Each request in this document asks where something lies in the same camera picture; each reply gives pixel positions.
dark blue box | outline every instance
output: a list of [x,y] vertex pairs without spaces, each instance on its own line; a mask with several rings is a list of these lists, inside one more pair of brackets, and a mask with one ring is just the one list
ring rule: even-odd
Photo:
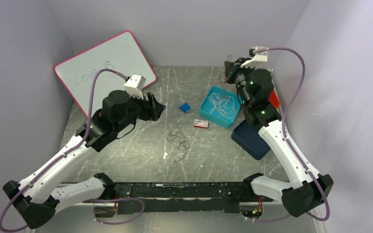
[[256,160],[264,158],[271,149],[245,120],[232,131],[231,138]]

wall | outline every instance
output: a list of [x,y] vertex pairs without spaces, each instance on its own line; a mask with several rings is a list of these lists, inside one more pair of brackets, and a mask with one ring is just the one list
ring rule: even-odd
[[[52,67],[73,55],[68,37],[43,0],[0,0],[0,213],[2,186],[52,157],[72,99]],[[4,226],[24,222],[11,208]]]
[[228,54],[285,45],[309,0],[49,2],[77,52],[130,30],[153,65],[222,66]]
[[[373,1],[312,0],[288,47],[306,62],[306,78],[288,127],[334,187],[329,232],[373,232]],[[301,65],[283,53],[275,83],[284,106]]]

tangled white cord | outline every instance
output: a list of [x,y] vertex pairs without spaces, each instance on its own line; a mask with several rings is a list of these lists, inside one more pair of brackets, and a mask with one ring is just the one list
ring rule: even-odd
[[232,119],[237,114],[235,109],[235,99],[231,96],[220,96],[219,93],[212,93],[208,96],[208,99],[214,105],[214,108],[211,110],[211,114],[214,111],[217,111],[221,116]]

plastic tray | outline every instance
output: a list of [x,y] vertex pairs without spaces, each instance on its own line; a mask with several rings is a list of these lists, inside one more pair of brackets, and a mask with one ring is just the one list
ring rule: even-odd
[[231,138],[256,160],[270,151],[268,144],[245,120],[232,131]]
[[[235,109],[235,111],[231,111],[230,113],[227,113],[230,118],[224,117],[217,110],[212,111],[214,109],[214,104],[208,98],[209,96],[212,95],[212,93],[220,93],[221,95],[224,95],[224,96],[231,96],[234,99],[234,102],[230,101],[226,105],[226,108],[228,108],[228,109],[231,109],[232,107]],[[226,90],[221,90],[217,86],[213,86],[209,90],[208,94],[206,95],[205,99],[203,100],[203,102],[201,104],[199,115],[204,119],[207,119],[207,120],[209,120],[209,121],[211,121],[211,122],[213,122],[217,125],[220,125],[224,128],[229,129],[232,126],[232,124],[234,123],[235,118],[237,117],[238,111],[239,111],[240,108],[241,108],[241,106],[239,105],[236,94],[231,93],[231,92],[226,91]]]

gray table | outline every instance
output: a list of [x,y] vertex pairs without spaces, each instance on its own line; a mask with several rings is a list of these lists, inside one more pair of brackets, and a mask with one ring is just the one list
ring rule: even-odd
[[[99,172],[106,173],[116,182],[242,181],[257,172],[288,181],[271,151],[257,161],[232,141],[232,130],[244,119],[242,111],[230,129],[211,123],[208,129],[193,127],[194,119],[202,119],[199,117],[199,107],[208,90],[220,85],[218,76],[223,71],[222,67],[153,68],[158,81],[145,91],[154,93],[160,103],[167,105],[161,118],[157,122],[139,120],[132,133],[89,158],[65,182],[81,182]],[[179,109],[184,102],[191,106],[187,114]],[[85,115],[74,103],[62,147],[84,121]],[[180,162],[173,161],[174,156],[177,159],[182,156],[178,150],[179,143],[166,141],[168,130],[173,126],[182,130],[191,145]],[[163,158],[165,152],[168,153],[166,159]]]

